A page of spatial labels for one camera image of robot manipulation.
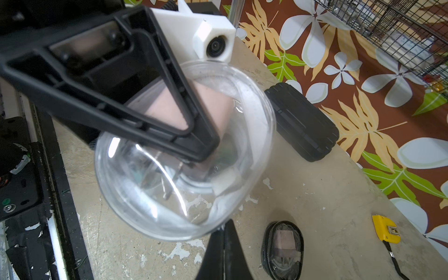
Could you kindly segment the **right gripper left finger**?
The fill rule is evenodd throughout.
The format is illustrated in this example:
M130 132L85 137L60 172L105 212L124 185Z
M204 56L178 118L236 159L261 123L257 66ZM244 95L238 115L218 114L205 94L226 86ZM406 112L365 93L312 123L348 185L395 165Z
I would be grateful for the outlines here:
M215 231L209 239L196 280L224 279L224 230Z

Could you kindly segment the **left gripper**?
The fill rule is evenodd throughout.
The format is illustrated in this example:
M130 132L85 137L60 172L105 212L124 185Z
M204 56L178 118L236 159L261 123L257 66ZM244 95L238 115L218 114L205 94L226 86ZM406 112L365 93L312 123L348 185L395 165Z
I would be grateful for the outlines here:
M218 139L149 7L122 1L2 1L1 77L59 119L175 151ZM144 115L168 87L185 131Z

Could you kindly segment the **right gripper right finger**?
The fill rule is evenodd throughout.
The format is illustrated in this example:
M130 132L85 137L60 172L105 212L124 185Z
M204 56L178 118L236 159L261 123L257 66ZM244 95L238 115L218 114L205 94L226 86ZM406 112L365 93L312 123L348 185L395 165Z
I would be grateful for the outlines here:
M224 227L224 280L253 280L233 220Z

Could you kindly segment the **pink charger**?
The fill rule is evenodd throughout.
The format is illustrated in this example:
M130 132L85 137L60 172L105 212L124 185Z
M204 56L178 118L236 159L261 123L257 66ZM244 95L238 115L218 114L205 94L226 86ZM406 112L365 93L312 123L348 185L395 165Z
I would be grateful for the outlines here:
M294 232L290 230L276 230L274 233L274 248L278 250L296 250Z
M205 113L219 137L223 138L230 122L233 99L197 81L190 79L189 84L199 102L199 106L194 108ZM186 118L167 86L153 86L145 92L145 96L153 98L144 110L145 116L181 131L188 128Z

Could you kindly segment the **black hard case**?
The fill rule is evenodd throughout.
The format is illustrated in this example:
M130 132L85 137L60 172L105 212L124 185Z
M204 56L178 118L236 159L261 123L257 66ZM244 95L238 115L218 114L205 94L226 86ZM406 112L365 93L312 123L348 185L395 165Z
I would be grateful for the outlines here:
M278 83L265 90L275 112L276 129L308 162L322 160L336 145L336 125L293 86Z

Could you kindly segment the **yellow tape measure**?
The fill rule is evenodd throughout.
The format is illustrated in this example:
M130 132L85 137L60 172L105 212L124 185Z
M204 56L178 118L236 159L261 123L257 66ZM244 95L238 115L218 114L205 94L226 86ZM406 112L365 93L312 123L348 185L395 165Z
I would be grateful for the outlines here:
M391 243L399 244L401 242L401 236L397 225L391 219L381 215L373 215L372 221L377 237L385 245L390 254L395 271L403 280L409 280L409 278L402 273L390 245Z

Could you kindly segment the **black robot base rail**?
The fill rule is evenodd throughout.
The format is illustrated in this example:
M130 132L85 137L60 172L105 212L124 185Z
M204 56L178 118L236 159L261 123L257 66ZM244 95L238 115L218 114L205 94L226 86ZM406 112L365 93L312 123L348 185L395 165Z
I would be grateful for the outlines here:
M1 102L1 278L91 280L79 216L49 115Z

